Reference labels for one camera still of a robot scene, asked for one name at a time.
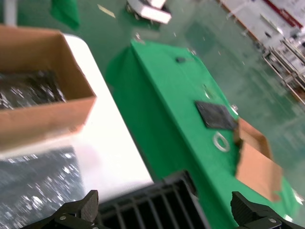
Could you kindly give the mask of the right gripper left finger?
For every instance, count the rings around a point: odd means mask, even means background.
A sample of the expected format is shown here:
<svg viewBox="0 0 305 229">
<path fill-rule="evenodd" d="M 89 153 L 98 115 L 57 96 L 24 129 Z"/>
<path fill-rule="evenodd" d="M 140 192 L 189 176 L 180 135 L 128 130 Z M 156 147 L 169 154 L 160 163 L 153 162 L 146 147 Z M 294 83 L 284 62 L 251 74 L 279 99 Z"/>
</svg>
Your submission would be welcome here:
<svg viewBox="0 0 305 229">
<path fill-rule="evenodd" d="M 25 229 L 101 229 L 98 215 L 98 191 L 91 190 L 83 199 L 63 204 L 51 216 L 25 226 Z"/>
</svg>

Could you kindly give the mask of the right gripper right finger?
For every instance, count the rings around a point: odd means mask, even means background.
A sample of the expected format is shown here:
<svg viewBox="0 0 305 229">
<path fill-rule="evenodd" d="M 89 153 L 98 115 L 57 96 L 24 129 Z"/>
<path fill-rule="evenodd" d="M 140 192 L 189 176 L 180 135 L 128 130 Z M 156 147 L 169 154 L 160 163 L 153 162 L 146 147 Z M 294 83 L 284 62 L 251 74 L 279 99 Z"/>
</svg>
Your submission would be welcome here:
<svg viewBox="0 0 305 229">
<path fill-rule="evenodd" d="M 302 229 L 278 215 L 269 206 L 253 203 L 240 192 L 232 192 L 231 212 L 239 229 Z"/>
</svg>

